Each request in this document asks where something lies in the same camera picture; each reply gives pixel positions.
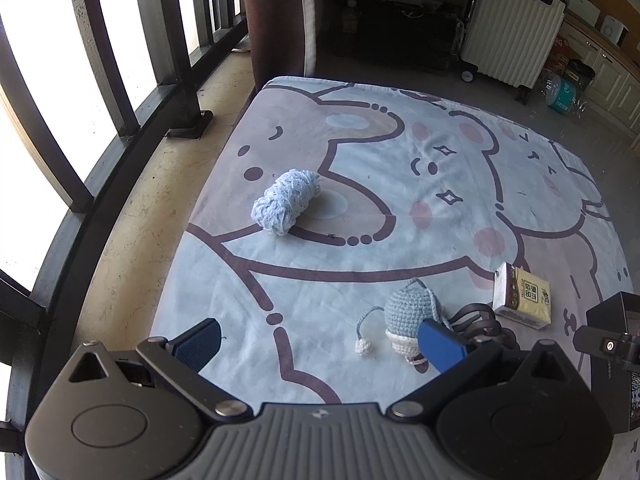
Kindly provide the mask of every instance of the brown wall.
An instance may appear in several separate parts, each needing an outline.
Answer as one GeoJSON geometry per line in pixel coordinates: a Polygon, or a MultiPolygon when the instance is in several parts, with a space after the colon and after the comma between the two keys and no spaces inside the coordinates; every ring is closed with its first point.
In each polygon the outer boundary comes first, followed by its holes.
{"type": "Polygon", "coordinates": [[[620,20],[629,29],[629,35],[622,44],[622,51],[640,66],[640,51],[636,49],[640,43],[640,13],[626,0],[590,0],[600,9],[600,17],[596,28],[600,28],[605,16],[610,15],[620,20]]]}

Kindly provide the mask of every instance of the cartoon print tablecloth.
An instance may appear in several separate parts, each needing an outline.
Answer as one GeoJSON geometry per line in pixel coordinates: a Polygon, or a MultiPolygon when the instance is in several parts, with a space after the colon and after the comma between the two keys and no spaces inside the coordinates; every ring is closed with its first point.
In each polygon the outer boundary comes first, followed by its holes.
{"type": "Polygon", "coordinates": [[[361,314],[420,277],[451,316],[492,300],[503,261],[550,282],[552,323],[536,331],[500,322],[525,349],[539,338],[558,341],[589,382],[574,331],[588,308],[632,283],[580,158],[435,96],[276,78],[202,190],[152,333],[171,338],[215,317],[225,339],[202,374],[254,409],[267,400],[375,400],[384,409],[437,371],[392,351],[382,315],[363,326],[373,354],[357,355],[361,314]],[[322,194],[277,237],[252,222],[251,207],[292,168],[317,171],[322,194]]]}

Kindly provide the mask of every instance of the white appliance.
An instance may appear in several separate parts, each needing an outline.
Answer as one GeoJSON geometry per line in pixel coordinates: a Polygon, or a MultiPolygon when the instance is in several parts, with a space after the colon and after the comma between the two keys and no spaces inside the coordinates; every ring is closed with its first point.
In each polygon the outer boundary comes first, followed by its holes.
{"type": "Polygon", "coordinates": [[[602,22],[602,26],[600,27],[600,31],[605,38],[617,46],[622,46],[626,35],[629,33],[629,29],[613,16],[605,17],[602,22]]]}
{"type": "Polygon", "coordinates": [[[460,57],[482,74],[533,88],[562,20],[560,0],[478,0],[460,57]]]}
{"type": "Polygon", "coordinates": [[[591,27],[596,26],[598,17],[600,16],[600,9],[593,5],[589,0],[567,0],[566,8],[571,12],[582,18],[585,22],[589,23],[591,27]]]}

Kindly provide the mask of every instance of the beige marble ledge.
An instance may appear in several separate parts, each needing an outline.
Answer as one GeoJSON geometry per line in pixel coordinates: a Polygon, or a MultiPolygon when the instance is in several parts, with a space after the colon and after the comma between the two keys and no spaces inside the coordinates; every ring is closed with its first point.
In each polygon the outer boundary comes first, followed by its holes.
{"type": "Polygon", "coordinates": [[[74,349],[87,339],[130,349],[148,336],[191,210],[253,86],[250,56],[230,54],[198,92],[200,107],[214,113],[202,138],[162,140],[102,252],[74,349]]]}

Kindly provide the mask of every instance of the metal railing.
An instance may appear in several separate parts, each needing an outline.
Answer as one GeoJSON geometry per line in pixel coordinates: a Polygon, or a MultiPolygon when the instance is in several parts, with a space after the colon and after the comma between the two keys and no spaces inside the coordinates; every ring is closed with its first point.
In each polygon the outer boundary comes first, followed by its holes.
{"type": "Polygon", "coordinates": [[[0,361],[12,366],[0,450],[10,480],[36,479],[24,430],[65,364],[84,297],[118,215],[143,168],[170,134],[197,137],[210,119],[196,91],[247,33],[234,0],[193,0],[199,47],[187,50],[178,0],[138,0],[158,85],[134,110],[116,63],[100,0],[72,0],[82,42],[117,136],[83,182],[25,83],[0,18],[0,87],[14,127],[68,211],[32,291],[0,270],[0,361]]]}

